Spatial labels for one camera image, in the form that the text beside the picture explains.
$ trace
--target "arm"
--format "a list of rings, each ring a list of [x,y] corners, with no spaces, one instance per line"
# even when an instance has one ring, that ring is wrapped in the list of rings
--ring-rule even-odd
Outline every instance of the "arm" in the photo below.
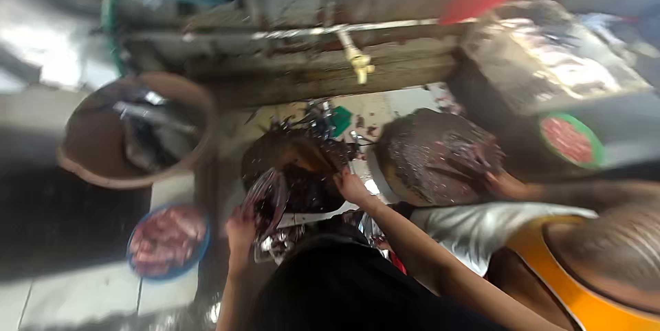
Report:
[[[239,327],[240,304],[245,287],[245,271],[250,263],[250,248],[256,234],[252,209],[242,215],[237,208],[225,229],[229,238],[229,271],[222,292],[216,331],[234,331]]]
[[[335,176],[340,192],[374,218],[410,274],[426,287],[510,330],[562,330],[488,283],[408,219],[372,196],[357,175]]]
[[[602,212],[634,202],[660,199],[660,183],[642,180],[591,180],[561,184],[522,183],[510,174],[487,174],[499,195],[519,201],[577,206]]]

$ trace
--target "orange shirt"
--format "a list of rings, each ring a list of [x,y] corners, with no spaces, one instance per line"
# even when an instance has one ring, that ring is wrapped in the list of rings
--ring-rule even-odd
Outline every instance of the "orange shirt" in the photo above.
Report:
[[[543,239],[543,225],[580,223],[582,220],[582,217],[574,216],[548,216],[532,220],[508,240],[507,247],[516,251],[543,279],[586,331],[660,331],[660,317],[625,307],[592,292],[557,263]]]

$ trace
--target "black shirt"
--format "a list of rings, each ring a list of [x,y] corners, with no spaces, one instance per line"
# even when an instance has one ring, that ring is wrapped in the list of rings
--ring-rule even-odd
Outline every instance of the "black shirt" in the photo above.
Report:
[[[251,316],[255,330],[503,330],[437,297],[376,250],[338,244],[276,270]]]

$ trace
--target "green bowl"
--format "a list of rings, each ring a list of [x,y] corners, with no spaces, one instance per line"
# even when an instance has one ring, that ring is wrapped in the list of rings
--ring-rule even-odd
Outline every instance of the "green bowl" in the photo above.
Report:
[[[593,161],[591,162],[574,161],[570,158],[567,158],[563,153],[557,150],[557,148],[555,148],[550,143],[548,138],[545,137],[545,133],[541,128],[541,123],[547,118],[551,118],[551,117],[560,118],[561,120],[570,123],[578,132],[583,133],[587,137],[587,139],[591,144],[591,158],[593,159]],[[596,134],[593,131],[591,131],[591,129],[587,125],[584,125],[582,122],[580,122],[580,120],[571,116],[570,114],[557,112],[557,113],[550,113],[547,116],[541,118],[541,120],[539,121],[539,132],[540,132],[540,138],[543,140],[543,143],[545,143],[548,149],[552,151],[555,155],[559,156],[559,158],[563,159],[564,161],[582,168],[600,168],[601,165],[603,164],[604,148],[603,148],[603,144],[598,139],[598,136],[596,136]]]

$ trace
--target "plastic bowl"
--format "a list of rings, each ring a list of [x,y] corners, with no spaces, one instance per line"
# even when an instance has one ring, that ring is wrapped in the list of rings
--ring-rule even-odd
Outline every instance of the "plastic bowl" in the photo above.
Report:
[[[149,279],[149,280],[154,280],[154,281],[166,281],[167,279],[172,279],[176,278],[178,276],[181,276],[182,274],[185,274],[188,272],[190,269],[195,267],[200,260],[204,257],[204,254],[206,253],[207,248],[209,248],[209,243],[210,243],[210,222],[209,218],[204,215],[204,223],[206,224],[206,234],[204,234],[204,239],[202,242],[197,244],[197,247],[195,247],[195,250],[193,251],[193,254],[190,256],[190,258],[186,261],[186,263],[183,266],[179,267],[172,267],[169,269],[169,272],[165,274],[161,274],[160,276],[146,276],[146,275],[141,275],[138,274],[135,271],[135,266],[133,265],[133,254],[131,253],[131,241],[133,240],[133,235],[135,234],[135,230],[137,227],[139,227],[141,224],[143,224],[147,219],[149,219],[152,215],[154,215],[156,212],[159,212],[161,210],[173,208],[174,206],[178,205],[183,205],[185,203],[181,202],[169,202],[165,203],[163,205],[160,205],[159,207],[153,209],[150,211],[148,214],[142,217],[140,221],[137,222],[135,225],[135,228],[133,228],[133,232],[131,232],[131,236],[128,238],[128,244],[126,245],[126,258],[128,259],[128,265],[131,267],[131,269],[140,277],[143,279]]]
[[[573,128],[575,128],[575,131],[580,132],[584,134],[587,139],[589,140],[591,144],[591,157],[593,160],[591,162],[577,162],[572,160],[571,158],[568,158],[564,155],[564,153],[560,152],[555,148],[550,140],[546,138],[545,133],[543,132],[542,129],[542,123],[548,118],[559,118],[560,120],[564,120],[568,122],[569,124],[573,125]],[[603,149],[603,144],[601,141],[598,139],[598,136],[591,131],[591,129],[582,123],[579,119],[571,116],[570,114],[567,113],[561,113],[561,112],[553,112],[548,114],[547,116],[544,116],[540,119],[539,121],[539,132],[540,132],[540,138],[542,139],[543,143],[548,147],[550,151],[552,151],[555,155],[557,155],[559,158],[562,160],[571,163],[575,166],[581,167],[581,168],[590,168],[590,169],[596,169],[600,168],[601,164],[603,163],[603,153],[605,152]]]

